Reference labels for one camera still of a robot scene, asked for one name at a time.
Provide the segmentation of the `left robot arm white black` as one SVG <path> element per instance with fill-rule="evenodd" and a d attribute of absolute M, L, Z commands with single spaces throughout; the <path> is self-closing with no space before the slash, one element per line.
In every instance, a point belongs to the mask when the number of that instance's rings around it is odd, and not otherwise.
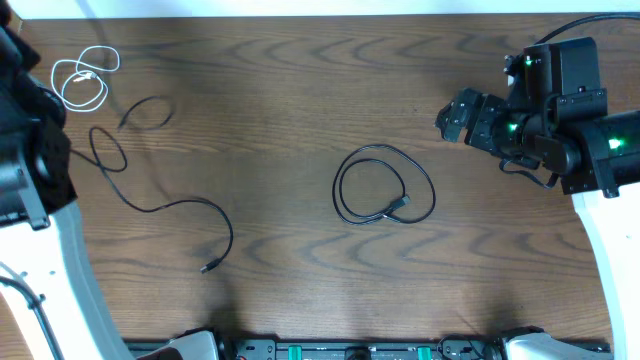
<path fill-rule="evenodd" d="M 1 4 L 1 295 L 36 359 L 129 359 L 89 263 L 62 101 Z"/>

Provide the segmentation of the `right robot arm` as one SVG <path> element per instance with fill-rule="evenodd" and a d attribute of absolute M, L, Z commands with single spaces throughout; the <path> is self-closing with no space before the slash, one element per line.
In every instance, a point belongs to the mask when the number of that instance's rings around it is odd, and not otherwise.
<path fill-rule="evenodd" d="M 437 115 L 444 140 L 544 167 L 572 199 L 608 307 L 611 359 L 639 356 L 639 114 L 611 115 L 590 37 L 539 43 L 505 59 L 505 99 L 465 88 Z"/>

